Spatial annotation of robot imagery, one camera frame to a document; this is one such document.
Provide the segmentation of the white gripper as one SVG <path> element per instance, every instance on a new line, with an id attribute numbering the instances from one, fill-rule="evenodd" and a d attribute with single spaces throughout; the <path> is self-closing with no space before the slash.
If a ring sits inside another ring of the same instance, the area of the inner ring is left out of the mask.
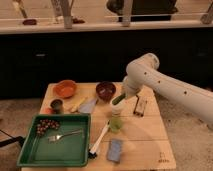
<path id="1" fill-rule="evenodd" d="M 122 83 L 122 93 L 125 95 L 126 99 L 129 99 L 137 95 L 141 91 L 141 85 L 132 80 L 129 76 L 123 79 Z"/>

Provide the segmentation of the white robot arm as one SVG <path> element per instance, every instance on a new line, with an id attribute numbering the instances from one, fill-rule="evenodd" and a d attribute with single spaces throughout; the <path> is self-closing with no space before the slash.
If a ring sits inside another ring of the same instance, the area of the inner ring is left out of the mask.
<path id="1" fill-rule="evenodd" d="M 153 53 L 131 61 L 123 79 L 126 97 L 135 96 L 146 85 L 165 98 L 183 105 L 213 131 L 213 92 L 162 74 L 158 71 L 159 65 L 159 59 Z"/>

